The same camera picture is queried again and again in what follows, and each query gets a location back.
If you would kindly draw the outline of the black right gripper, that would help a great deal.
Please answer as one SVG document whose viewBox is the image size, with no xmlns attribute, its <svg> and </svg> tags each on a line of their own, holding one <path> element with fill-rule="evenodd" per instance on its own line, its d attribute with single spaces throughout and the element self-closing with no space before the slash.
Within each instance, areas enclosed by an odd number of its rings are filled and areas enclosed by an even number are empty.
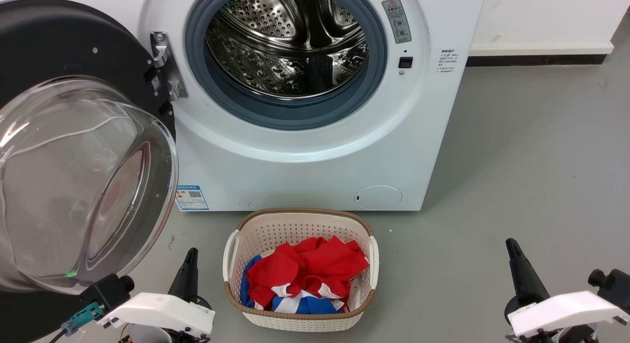
<svg viewBox="0 0 630 343">
<path fill-rule="evenodd" d="M 505 242 L 515 296 L 504 317 L 512 328 L 509 343 L 598 343 L 600 298 L 558 295 L 550 298 L 517 240 Z"/>
</svg>

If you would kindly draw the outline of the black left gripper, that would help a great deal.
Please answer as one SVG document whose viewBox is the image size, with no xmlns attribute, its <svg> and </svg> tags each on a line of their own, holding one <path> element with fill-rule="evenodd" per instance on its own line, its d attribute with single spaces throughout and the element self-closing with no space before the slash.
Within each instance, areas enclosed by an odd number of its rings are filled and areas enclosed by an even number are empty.
<svg viewBox="0 0 630 343">
<path fill-rule="evenodd" d="M 207 343 L 213 309 L 198 296 L 198 249 L 191 248 L 167 294 L 135 296 L 117 308 L 117 325 L 127 324 L 133 343 Z"/>
</svg>

